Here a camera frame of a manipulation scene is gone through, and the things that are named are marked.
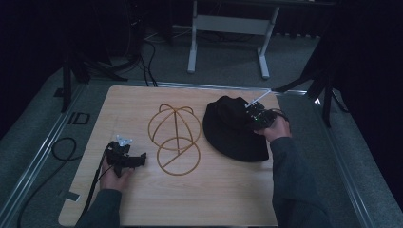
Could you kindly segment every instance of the wooden table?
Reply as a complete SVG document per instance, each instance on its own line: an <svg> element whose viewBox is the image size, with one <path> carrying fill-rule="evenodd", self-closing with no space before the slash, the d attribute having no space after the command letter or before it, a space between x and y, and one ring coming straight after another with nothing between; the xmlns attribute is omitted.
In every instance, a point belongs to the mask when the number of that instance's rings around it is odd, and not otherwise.
<svg viewBox="0 0 403 228"><path fill-rule="evenodd" d="M161 104L176 108L189 106L202 122L207 105L223 95L232 98L241 96L250 102L263 93L264 90L113 86L107 93L70 188L70 192L81 197L78 201L65 201L59 222L65 226L77 222L106 145L116 141L116 135L121 135L133 139L131 156L147 153L145 166L136 168L123 194L120 210L122 225L277 225L271 202L273 160L270 149L269 161L248 163L231 160L208 143L195 118L185 117L195 135L201 130L201 136L196 141L201 154L200 162L189 174L172 176L158 165L159 147L148 135L148 124L159 112ZM278 107L274 94L265 96L260 102L266 108ZM178 121L179 134L189 134L181 131L181 124ZM175 129L167 120L159 131L161 140L174 134ZM189 155L182 156L170 164L171 167L190 167L187 165L195 162L197 153L186 154Z"/></svg>

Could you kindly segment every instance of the hand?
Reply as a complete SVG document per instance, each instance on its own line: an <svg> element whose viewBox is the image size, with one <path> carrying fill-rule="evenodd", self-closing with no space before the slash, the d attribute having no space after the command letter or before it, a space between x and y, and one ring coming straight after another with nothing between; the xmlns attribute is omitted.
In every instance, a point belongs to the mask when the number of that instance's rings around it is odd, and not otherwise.
<svg viewBox="0 0 403 228"><path fill-rule="evenodd" d="M255 133L264 135L269 143L281 137L291 138L292 136L290 131L290 123L285 121L281 116L277 116L270 127L256 130Z"/></svg>
<svg viewBox="0 0 403 228"><path fill-rule="evenodd" d="M130 168L123 172L120 177L118 177L113 171L113 167L109 168L109 164L107 164L105 157L102 163L103 175L100 179L100 187L101 189L114 189L122 192L125 189L127 181L133 172L134 168Z"/></svg>

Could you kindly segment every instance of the gray carpet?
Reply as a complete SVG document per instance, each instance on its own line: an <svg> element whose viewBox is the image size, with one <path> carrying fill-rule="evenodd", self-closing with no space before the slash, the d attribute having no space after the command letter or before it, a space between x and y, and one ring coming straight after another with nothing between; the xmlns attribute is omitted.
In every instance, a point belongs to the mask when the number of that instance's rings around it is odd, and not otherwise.
<svg viewBox="0 0 403 228"><path fill-rule="evenodd" d="M170 83L232 87L283 86L299 77L317 44L317 39L274 37L267 53L271 78L263 80L259 76L256 53L257 46L262 42L260 37L225 44L210 42L212 39L214 35L207 34L202 34L199 38L194 74L186 72L189 36L175 38L172 46L158 36L147 39L156 47L151 64L154 78L161 86L170 86ZM152 47L145 44L143 54L147 62L151 58ZM139 66L120 74L129 78L128 83L119 83L120 85L144 85L143 71ZM0 189L2 205L7 202L28 164L41 149L54 123L60 118L69 118L60 114L61 98L53 97L56 88L62 86L61 75L61 71L58 71L47 80L23 116L0 142L0 153L3 158L7 158L0 161L0 165L4 167L0 170L3 183ZM59 138L73 137L77 141L76 155L84 152L107 89L116 84L118 83L102 77L94 77L84 89L74 83L80 97L72 106L71 112L89 113L89 123L65 123ZM309 84L310 82L296 89L306 90ZM307 97L289 93L279 95L278 100L291 119L293 135L301 153L316 173L319 194L329 208L335 227L403 227L403 215L381 178L351 116L333 106L332 128L327 129L319 117L320 107ZM70 152L71 143L61 142L57 148L61 157L65 158ZM348 168L347 174L340 171L340 158L342 164ZM60 161L49 155L27 196L60 164ZM22 227L61 227L57 218L63 206L63 194L68 190L78 164L79 161L68 162L38 192L22 217ZM351 196L352 193L346 190L352 187L348 185L346 178L353 181L353 188L358 195ZM356 208L355 200L363 207ZM8 227L16 227L18 212L16 211Z"/></svg>

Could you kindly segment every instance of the wire hat stand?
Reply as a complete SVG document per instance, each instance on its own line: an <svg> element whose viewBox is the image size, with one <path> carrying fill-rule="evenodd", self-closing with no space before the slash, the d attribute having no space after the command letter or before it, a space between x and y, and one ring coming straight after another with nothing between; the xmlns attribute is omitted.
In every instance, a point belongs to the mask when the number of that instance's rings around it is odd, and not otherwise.
<svg viewBox="0 0 403 228"><path fill-rule="evenodd" d="M196 141L201 133L202 123L189 106L161 104L148 123L148 136L159 147L158 165L172 176L184 176L197 168L201 151Z"/></svg>

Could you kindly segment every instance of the metal stand leg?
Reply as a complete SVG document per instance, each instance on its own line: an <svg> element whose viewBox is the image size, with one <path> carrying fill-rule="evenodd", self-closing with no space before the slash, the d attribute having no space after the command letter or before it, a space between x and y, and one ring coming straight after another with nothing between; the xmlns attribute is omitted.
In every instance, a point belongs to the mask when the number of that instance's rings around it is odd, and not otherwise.
<svg viewBox="0 0 403 228"><path fill-rule="evenodd" d="M260 70L261 70L261 77L264 79L268 79L270 77L269 69L267 67L265 53L266 53L267 46L269 45L270 37L272 36L273 28L275 27L275 24L276 24L278 11L279 11L279 7L276 7L273 12L272 19L270 20L269 25L267 26L263 46L261 48L258 48L258 57L259 57L259 64L260 64Z"/></svg>
<svg viewBox="0 0 403 228"><path fill-rule="evenodd" d="M198 1L193 1L192 46L190 47L189 63L187 65L188 73L194 73L196 68L196 54L198 51L198 44L196 43L197 22L198 22Z"/></svg>

